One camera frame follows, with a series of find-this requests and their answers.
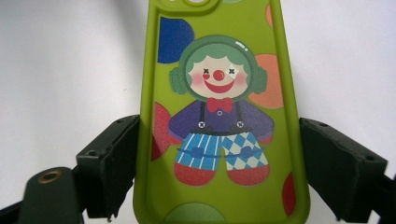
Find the purple shirt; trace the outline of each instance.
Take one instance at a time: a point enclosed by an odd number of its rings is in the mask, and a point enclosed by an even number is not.
[[[247,101],[241,100],[238,104],[240,106],[239,121],[243,122],[244,128],[251,130],[250,132],[254,134],[257,140],[260,141],[272,135],[274,122],[268,115]],[[205,118],[205,127],[210,127],[211,131],[216,133],[227,133],[233,126],[237,126],[238,109],[236,109],[236,103],[233,103],[233,110],[230,113],[221,109],[211,113],[207,110],[206,104],[204,110],[201,109],[201,106],[201,101],[194,101],[175,114],[169,121],[170,134],[179,140],[183,140],[193,130],[199,129],[199,122],[202,118]]]

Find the red circle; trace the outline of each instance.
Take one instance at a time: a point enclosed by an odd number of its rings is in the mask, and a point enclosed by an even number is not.
[[[213,78],[217,81],[222,81],[224,79],[224,77],[225,77],[225,75],[224,75],[223,71],[221,71],[221,70],[216,70],[213,73]]]

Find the red bow tie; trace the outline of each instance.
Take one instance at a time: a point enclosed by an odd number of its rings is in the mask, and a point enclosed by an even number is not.
[[[215,99],[209,98],[206,101],[207,109],[209,112],[216,112],[218,109],[222,109],[223,111],[230,113],[233,110],[233,99],[224,98],[224,99]]]

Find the white background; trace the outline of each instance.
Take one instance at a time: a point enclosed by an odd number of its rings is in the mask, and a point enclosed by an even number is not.
[[[112,121],[139,113],[147,4],[0,0],[0,208],[22,199],[32,175],[74,167]],[[282,6],[300,117],[386,158],[393,177],[396,2]],[[307,223],[337,223],[312,189],[311,198]],[[136,223],[131,191],[113,223]]]

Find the green phone case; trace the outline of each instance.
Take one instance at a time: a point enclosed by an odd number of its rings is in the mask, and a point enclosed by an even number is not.
[[[279,0],[151,0],[134,186],[139,223],[304,223]]]

